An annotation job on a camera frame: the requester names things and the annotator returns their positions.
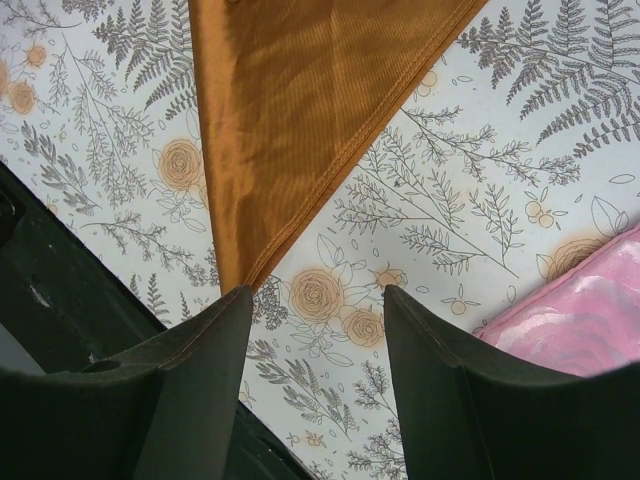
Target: orange fabric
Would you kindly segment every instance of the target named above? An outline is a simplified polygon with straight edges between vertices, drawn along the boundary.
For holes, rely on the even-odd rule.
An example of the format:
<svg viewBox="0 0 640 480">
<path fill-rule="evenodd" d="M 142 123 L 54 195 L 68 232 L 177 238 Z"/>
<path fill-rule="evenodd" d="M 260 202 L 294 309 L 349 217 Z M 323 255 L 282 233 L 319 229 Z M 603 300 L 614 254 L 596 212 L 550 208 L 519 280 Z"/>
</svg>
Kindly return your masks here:
<svg viewBox="0 0 640 480">
<path fill-rule="evenodd" d="M 223 292 L 256 288 L 485 0 L 191 0 Z"/>
</svg>

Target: orange flower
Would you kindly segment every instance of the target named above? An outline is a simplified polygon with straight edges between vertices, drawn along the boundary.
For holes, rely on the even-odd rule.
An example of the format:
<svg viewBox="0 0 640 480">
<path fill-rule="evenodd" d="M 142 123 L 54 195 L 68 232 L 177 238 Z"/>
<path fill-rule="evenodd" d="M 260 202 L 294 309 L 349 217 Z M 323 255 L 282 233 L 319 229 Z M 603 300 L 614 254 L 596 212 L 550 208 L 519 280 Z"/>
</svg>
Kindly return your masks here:
<svg viewBox="0 0 640 480">
<path fill-rule="evenodd" d="M 402 270 L 387 268 L 382 272 L 373 272 L 373 274 L 376 276 L 376 284 L 382 290 L 387 285 L 396 285 L 400 288 L 407 286 L 407 275 Z"/>
<path fill-rule="evenodd" d="M 26 115 L 36 104 L 36 91 L 26 83 L 12 83 L 9 85 L 9 101 L 16 112 Z"/>
<path fill-rule="evenodd" d="M 0 61 L 0 95 L 7 91 L 9 87 L 9 68 L 7 64 Z"/>
<path fill-rule="evenodd" d="M 435 87 L 437 81 L 438 75 L 436 75 L 435 72 L 428 72 L 420 82 L 420 85 L 418 85 L 416 92 L 421 97 L 428 97 L 431 93 L 431 88 Z"/>
<path fill-rule="evenodd" d="M 344 305 L 340 282 L 324 270 L 307 270 L 293 279 L 289 302 L 300 318 L 323 323 Z"/>
<path fill-rule="evenodd" d="M 363 308 L 343 307 L 340 317 L 344 333 L 356 345 L 373 347 L 384 338 L 382 315 Z"/>
<path fill-rule="evenodd" d="M 40 68 L 47 59 L 47 51 L 40 45 L 34 45 L 31 50 L 25 52 L 27 54 L 26 62 L 32 67 Z"/>
<path fill-rule="evenodd" d="M 198 184 L 201 171 L 200 151 L 189 140 L 174 140 L 162 150 L 158 175 L 169 188 L 189 190 Z"/>
<path fill-rule="evenodd" d="M 580 262 L 586 260 L 592 253 L 596 252 L 604 243 L 601 240 L 585 238 L 575 240 L 558 248 L 553 255 L 553 260 L 549 265 L 547 282 L 555 280 L 564 275 Z"/>
</svg>

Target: pink floral cloth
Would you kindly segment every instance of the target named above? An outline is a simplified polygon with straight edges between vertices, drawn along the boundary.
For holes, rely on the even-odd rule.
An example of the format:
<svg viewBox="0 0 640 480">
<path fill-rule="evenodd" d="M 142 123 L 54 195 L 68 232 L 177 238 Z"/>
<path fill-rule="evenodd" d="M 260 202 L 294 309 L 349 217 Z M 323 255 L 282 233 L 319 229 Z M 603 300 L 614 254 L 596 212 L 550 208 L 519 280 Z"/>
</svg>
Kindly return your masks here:
<svg viewBox="0 0 640 480">
<path fill-rule="evenodd" d="M 531 363 L 583 377 L 640 360 L 640 226 L 477 336 Z"/>
</svg>

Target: botanical print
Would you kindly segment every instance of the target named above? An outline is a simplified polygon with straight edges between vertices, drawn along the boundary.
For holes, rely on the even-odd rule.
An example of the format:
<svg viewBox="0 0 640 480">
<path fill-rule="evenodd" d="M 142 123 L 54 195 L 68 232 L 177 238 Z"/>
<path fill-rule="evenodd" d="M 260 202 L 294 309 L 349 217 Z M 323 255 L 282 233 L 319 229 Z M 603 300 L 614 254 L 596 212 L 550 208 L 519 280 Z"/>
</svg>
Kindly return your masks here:
<svg viewBox="0 0 640 480">
<path fill-rule="evenodd" d="M 477 331 L 640 220 L 639 20 L 490 0 L 260 289 L 252 410 L 316 478 L 407 478 L 387 285 Z"/>
<path fill-rule="evenodd" d="M 435 87 L 438 82 L 438 75 L 435 72 L 427 72 L 425 77 L 420 81 L 418 88 L 413 92 L 413 99 L 418 100 L 418 97 L 428 97 L 431 94 L 431 88 Z"/>
<path fill-rule="evenodd" d="M 551 228 L 555 225 L 558 230 L 562 230 L 560 226 L 560 217 L 564 217 L 569 212 L 566 210 L 553 210 L 547 208 L 545 203 L 549 194 L 549 188 L 545 187 L 540 196 L 535 192 L 525 191 L 524 194 L 531 199 L 525 207 L 524 211 L 529 217 L 529 223 L 538 225 L 541 228 Z"/>
<path fill-rule="evenodd" d="M 587 6 L 596 7 L 592 18 Z M 515 76 L 506 103 L 519 102 L 521 119 L 553 103 L 567 104 L 542 128 L 537 143 L 577 128 L 583 138 L 573 156 L 582 158 L 612 140 L 640 140 L 636 6 L 630 0 L 528 0 L 516 22 L 504 6 L 495 20 L 484 17 L 459 43 L 478 55 L 481 69 L 492 70 L 494 89 Z"/>
<path fill-rule="evenodd" d="M 197 314 L 219 280 L 187 2 L 0 0 L 0 21 L 2 163 L 163 323 Z"/>
<path fill-rule="evenodd" d="M 454 315 L 464 315 L 467 312 L 468 307 L 479 307 L 481 303 L 474 302 L 473 300 L 467 300 L 464 298 L 464 285 L 460 284 L 458 287 L 457 296 L 445 298 L 440 300 L 441 303 L 445 303 L 450 306 L 451 313 Z"/>
<path fill-rule="evenodd" d="M 597 196 L 593 197 L 591 203 L 591 218 L 595 227 L 595 238 L 573 240 L 559 247 L 553 255 L 538 254 L 536 256 L 540 276 L 547 282 L 561 277 L 600 249 L 606 240 L 630 228 L 629 216 L 626 212 L 621 212 L 611 203 Z"/>
</svg>

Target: leaf drawing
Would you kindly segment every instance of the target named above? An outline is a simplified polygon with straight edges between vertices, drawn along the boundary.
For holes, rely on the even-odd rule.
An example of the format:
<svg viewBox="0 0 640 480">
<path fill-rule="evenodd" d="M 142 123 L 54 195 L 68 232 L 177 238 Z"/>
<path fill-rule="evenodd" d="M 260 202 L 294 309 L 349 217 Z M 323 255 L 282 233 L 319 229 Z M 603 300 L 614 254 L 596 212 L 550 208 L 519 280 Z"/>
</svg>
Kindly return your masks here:
<svg viewBox="0 0 640 480">
<path fill-rule="evenodd" d="M 166 302 L 162 299 L 162 294 L 158 290 L 157 274 L 152 273 L 149 277 L 149 284 L 147 286 L 147 307 L 149 310 L 162 322 L 167 323 L 161 317 L 167 315 L 169 310 L 166 308 Z"/>
<path fill-rule="evenodd" d="M 337 266 L 337 252 L 338 247 L 336 247 L 335 243 L 333 243 L 324 235 L 318 235 L 318 254 L 320 255 L 320 260 L 325 264 L 326 267 L 334 268 Z"/>
<path fill-rule="evenodd" d="M 528 92 L 521 119 L 571 102 L 542 129 L 538 143 L 580 129 L 583 141 L 576 142 L 573 156 L 581 158 L 612 139 L 640 140 L 640 104 L 633 93 L 640 87 L 640 34 L 634 30 L 640 20 L 631 16 L 629 2 L 597 0 L 591 28 L 581 0 L 561 0 L 552 24 L 543 18 L 541 1 L 528 0 L 517 30 L 504 7 L 495 23 L 483 18 L 458 42 L 478 56 L 480 68 L 492 69 L 494 88 L 514 77 L 508 105 Z M 591 127 L 596 121 L 599 128 Z"/>
<path fill-rule="evenodd" d="M 49 135 L 38 134 L 34 126 L 25 121 L 20 129 L 24 137 L 25 150 L 33 157 L 44 159 L 42 183 L 63 192 L 63 201 L 77 213 L 92 216 L 100 206 L 85 193 L 89 184 L 87 173 L 77 166 L 69 154 L 58 152 Z"/>
<path fill-rule="evenodd" d="M 416 113 L 419 117 L 416 121 L 444 124 L 458 111 L 456 108 L 439 114 Z M 469 144 L 477 141 L 468 136 L 458 136 L 457 140 Z M 508 147 L 513 148 L 518 147 L 515 144 Z M 558 179 L 566 173 L 562 169 L 571 165 L 570 162 L 563 166 L 553 162 L 548 164 L 555 169 L 552 175 Z M 415 162 L 413 143 L 405 141 L 398 131 L 387 128 L 356 168 L 360 173 L 355 174 L 352 182 L 346 185 L 349 200 L 335 200 L 337 213 L 334 218 L 341 229 L 348 227 L 349 234 L 357 230 L 363 235 L 368 231 L 373 233 L 376 228 L 402 227 L 400 239 L 403 243 L 410 249 L 430 255 L 437 270 L 459 275 L 470 268 L 472 259 L 485 257 L 516 276 L 502 255 L 496 257 L 489 254 L 460 231 L 464 225 L 463 212 L 467 207 L 462 201 L 461 192 L 456 190 L 444 172 L 432 168 L 430 175 L 420 173 Z M 331 245 L 319 242 L 318 250 L 323 263 L 333 266 L 331 262 L 335 253 Z"/>
<path fill-rule="evenodd" d="M 549 255 L 536 255 L 536 264 L 538 265 L 538 272 L 540 276 L 545 280 L 549 276 L 549 268 L 551 268 L 551 264 L 553 263 L 553 258 Z"/>
<path fill-rule="evenodd" d="M 629 216 L 600 197 L 593 197 L 591 216 L 598 231 L 607 238 L 623 233 L 629 226 Z"/>
<path fill-rule="evenodd" d="M 391 418 L 387 420 L 387 428 L 368 438 L 369 443 L 363 445 L 364 452 L 351 450 L 347 457 L 349 468 L 356 472 L 369 472 L 374 479 L 400 480 L 406 478 L 406 465 L 400 438 L 398 414 L 385 398 L 390 386 L 384 368 L 374 367 L 371 362 L 362 364 L 365 381 L 358 380 L 353 386 L 358 399 L 356 405 L 365 410 L 386 410 Z"/>
<path fill-rule="evenodd" d="M 625 185 L 633 182 L 635 179 L 636 177 L 634 175 L 631 175 L 630 173 L 623 173 L 610 178 L 609 183 L 613 183 L 614 185 Z"/>
<path fill-rule="evenodd" d="M 146 108 L 170 99 L 165 117 L 171 120 L 196 106 L 188 2 L 172 0 L 167 12 L 163 0 L 152 0 L 145 16 L 142 0 L 134 0 L 128 19 L 120 7 L 115 18 L 109 15 L 93 34 L 115 55 L 116 67 L 126 63 L 127 79 L 135 75 L 134 91 L 154 85 Z"/>
<path fill-rule="evenodd" d="M 349 405 L 333 387 L 320 385 L 318 377 L 306 360 L 288 360 L 286 367 L 278 363 L 275 349 L 264 340 L 250 342 L 247 358 L 256 361 L 260 377 L 272 385 L 282 385 L 284 401 L 311 423 L 333 423 L 348 440 L 349 432 L 357 430 Z"/>
<path fill-rule="evenodd" d="M 180 268 L 194 287 L 201 287 L 211 282 L 205 267 L 192 263 L 193 253 L 187 252 L 182 247 L 169 246 L 162 242 L 162 236 L 166 233 L 167 227 L 151 224 L 144 228 L 141 225 L 139 213 L 131 211 L 116 213 L 113 222 L 87 223 L 81 228 L 92 226 L 100 227 L 107 237 L 113 239 L 122 255 L 127 254 L 129 242 L 132 242 L 142 251 L 142 260 L 150 262 L 157 259 L 159 265 L 167 271 L 172 271 L 175 267 Z"/>
</svg>

